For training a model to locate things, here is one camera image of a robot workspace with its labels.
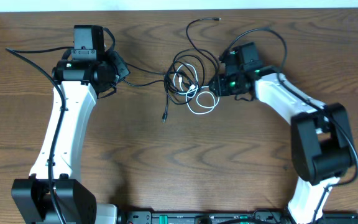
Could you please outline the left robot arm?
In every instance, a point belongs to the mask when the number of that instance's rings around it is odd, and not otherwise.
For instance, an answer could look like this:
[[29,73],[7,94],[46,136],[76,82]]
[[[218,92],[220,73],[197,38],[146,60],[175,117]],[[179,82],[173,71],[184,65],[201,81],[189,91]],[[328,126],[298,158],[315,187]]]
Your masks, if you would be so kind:
[[81,183],[81,155],[87,124],[98,99],[116,93],[130,73],[127,64],[106,47],[97,25],[75,25],[74,44],[51,74],[52,113],[44,143],[26,179],[15,179],[12,199],[26,223],[123,223],[116,205],[97,203]]

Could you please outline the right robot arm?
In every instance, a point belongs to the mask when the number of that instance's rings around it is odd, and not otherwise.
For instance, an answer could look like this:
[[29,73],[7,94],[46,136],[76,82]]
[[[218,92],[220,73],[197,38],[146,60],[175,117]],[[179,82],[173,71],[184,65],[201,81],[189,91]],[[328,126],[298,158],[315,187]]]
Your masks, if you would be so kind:
[[281,68],[263,64],[253,42],[229,47],[219,61],[225,71],[209,82],[215,96],[248,93],[290,125],[291,160],[298,180],[282,223],[323,221],[323,207],[332,189],[358,178],[358,155],[345,107],[327,105],[303,93]]

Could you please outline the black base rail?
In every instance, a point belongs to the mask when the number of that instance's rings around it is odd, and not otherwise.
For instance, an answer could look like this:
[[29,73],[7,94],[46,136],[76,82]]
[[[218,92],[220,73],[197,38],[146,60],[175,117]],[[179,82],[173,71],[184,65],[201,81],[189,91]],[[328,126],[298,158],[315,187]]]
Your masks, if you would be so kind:
[[[132,211],[121,213],[118,223],[126,224],[198,224],[198,223],[294,223],[287,213],[257,210],[250,213],[158,213]],[[316,224],[358,224],[356,213],[325,213]]]

